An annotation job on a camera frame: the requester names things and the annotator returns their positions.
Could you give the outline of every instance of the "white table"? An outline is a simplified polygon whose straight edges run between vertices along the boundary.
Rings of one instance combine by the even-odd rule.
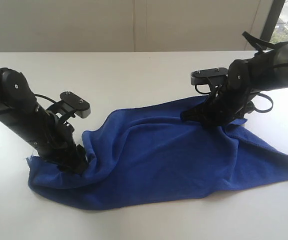
[[[115,109],[195,96],[191,71],[228,67],[234,59],[252,56],[249,51],[0,53],[0,67],[23,72],[34,93],[58,100],[70,90],[89,101],[92,114],[70,121],[79,142],[84,130],[100,127]],[[248,115],[246,127],[288,154],[288,89],[269,95],[275,101],[273,111]],[[260,97],[255,102],[260,108],[269,106]],[[0,239],[288,239],[288,181],[204,199],[93,212],[34,194],[26,184],[25,158],[31,153],[29,145],[0,123]]]

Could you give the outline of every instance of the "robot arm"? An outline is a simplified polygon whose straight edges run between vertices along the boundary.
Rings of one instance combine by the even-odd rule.
[[[257,95],[265,96],[261,91],[288,88],[288,42],[272,44],[247,32],[243,36],[258,53],[251,59],[235,60],[228,70],[215,68],[192,72],[191,84],[196,90],[197,85],[208,84],[211,92],[202,104],[181,113],[183,121],[222,126],[254,110],[265,112],[257,110],[251,102]],[[272,50],[263,52],[261,46]]]
[[[0,68],[0,121],[34,147],[47,162],[62,171],[82,174],[87,168],[85,150],[76,146],[74,128],[67,122],[75,115],[90,114],[89,103],[67,91],[48,109],[38,104],[22,73]]]

